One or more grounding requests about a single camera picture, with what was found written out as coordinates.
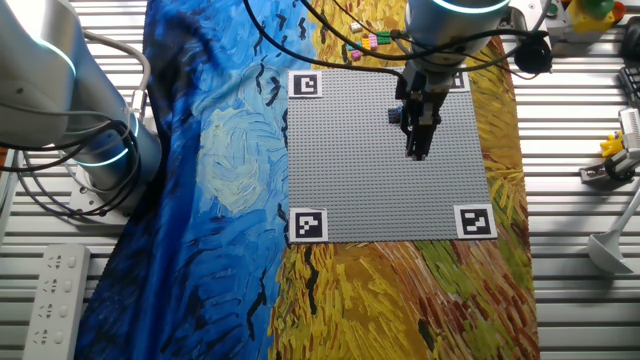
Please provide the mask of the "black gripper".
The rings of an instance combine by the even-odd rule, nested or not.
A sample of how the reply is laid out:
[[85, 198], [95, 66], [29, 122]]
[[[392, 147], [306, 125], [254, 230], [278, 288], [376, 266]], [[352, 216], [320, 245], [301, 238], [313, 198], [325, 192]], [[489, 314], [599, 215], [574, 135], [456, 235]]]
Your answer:
[[399, 94], [405, 106], [402, 110], [402, 132], [406, 135], [406, 156], [424, 160], [441, 122], [439, 110], [453, 84], [453, 74], [425, 70], [414, 63], [407, 63], [402, 76], [404, 82], [399, 85]]

